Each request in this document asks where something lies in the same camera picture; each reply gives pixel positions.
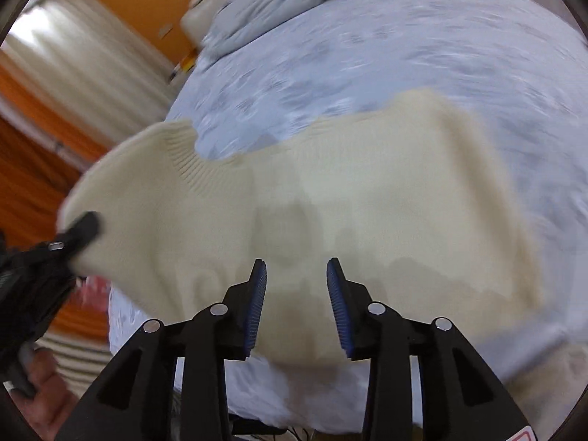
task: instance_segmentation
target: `bright light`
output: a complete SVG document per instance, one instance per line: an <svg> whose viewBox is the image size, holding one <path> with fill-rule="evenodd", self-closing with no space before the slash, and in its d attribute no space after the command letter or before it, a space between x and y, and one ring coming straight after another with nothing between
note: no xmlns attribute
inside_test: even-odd
<svg viewBox="0 0 588 441"><path fill-rule="evenodd" d="M10 35L26 43L33 43L35 33L49 28L49 18L42 8L33 8L20 15L10 28Z"/></svg>

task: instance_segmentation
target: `knit garment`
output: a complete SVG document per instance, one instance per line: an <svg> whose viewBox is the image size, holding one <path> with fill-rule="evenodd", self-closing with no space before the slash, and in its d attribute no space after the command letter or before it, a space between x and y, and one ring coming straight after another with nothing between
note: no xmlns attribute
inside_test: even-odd
<svg viewBox="0 0 588 441"><path fill-rule="evenodd" d="M478 122L428 90L381 111L319 120L226 160L194 152L190 122L161 123L81 179L59 220L101 214L75 269L114 280L164 323L247 280L268 287L256 350L273 362L345 360L327 261L405 318L446 316L470 339L542 303L539 263L506 172Z"/></svg>

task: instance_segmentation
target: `mattress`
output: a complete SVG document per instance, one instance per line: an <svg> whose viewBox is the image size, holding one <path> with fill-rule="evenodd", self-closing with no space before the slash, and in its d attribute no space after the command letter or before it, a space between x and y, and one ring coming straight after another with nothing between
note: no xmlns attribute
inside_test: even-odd
<svg viewBox="0 0 588 441"><path fill-rule="evenodd" d="M197 67L168 120L192 119L198 153L219 159L423 86L481 117L539 244L545 309L476 346L506 380L588 339L588 52L575 29L530 0L328 0ZM116 351L148 315L117 290L110 310ZM274 426L358 432L368 371L227 362L229 408ZM413 386L418 395L416 371Z"/></svg>

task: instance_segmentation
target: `light blue patterned bed sheet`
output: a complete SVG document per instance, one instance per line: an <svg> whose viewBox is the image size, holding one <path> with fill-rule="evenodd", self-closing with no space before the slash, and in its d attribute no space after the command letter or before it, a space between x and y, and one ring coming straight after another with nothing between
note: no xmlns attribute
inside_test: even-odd
<svg viewBox="0 0 588 441"><path fill-rule="evenodd" d="M575 29L529 0L329 0L197 69L167 119L192 119L196 150L216 159L423 86L480 115L540 244L548 307L477 347L506 378L565 339L588 339L588 51ZM115 290L114 349L137 328L130 314L146 317ZM227 367L229 404L242 416L361 428L363 368L293 407L280 404L281 385L255 388L266 362L248 363ZM322 382L282 375L298 390Z"/></svg>

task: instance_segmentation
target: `silver screw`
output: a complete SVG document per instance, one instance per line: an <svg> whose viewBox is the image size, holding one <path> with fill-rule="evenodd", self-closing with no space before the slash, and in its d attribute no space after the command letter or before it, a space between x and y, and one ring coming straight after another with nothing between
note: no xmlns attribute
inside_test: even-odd
<svg viewBox="0 0 588 441"><path fill-rule="evenodd" d="M224 303L216 303L211 307L211 314L220 317L229 311L229 308Z"/></svg>
<svg viewBox="0 0 588 441"><path fill-rule="evenodd" d="M145 330L147 333L155 333L160 328L161 323L159 323L157 320L148 320L143 325L143 330Z"/></svg>
<svg viewBox="0 0 588 441"><path fill-rule="evenodd" d="M448 331L448 330L451 330L451 328L453 327L453 324L446 318L437 318L435 320L435 326L439 330Z"/></svg>
<svg viewBox="0 0 588 441"><path fill-rule="evenodd" d="M64 247L65 244L63 242L51 242L48 248L49 250L61 250Z"/></svg>
<svg viewBox="0 0 588 441"><path fill-rule="evenodd" d="M373 302L367 306L367 310L373 315L381 315L386 312L386 307L384 307L381 303Z"/></svg>

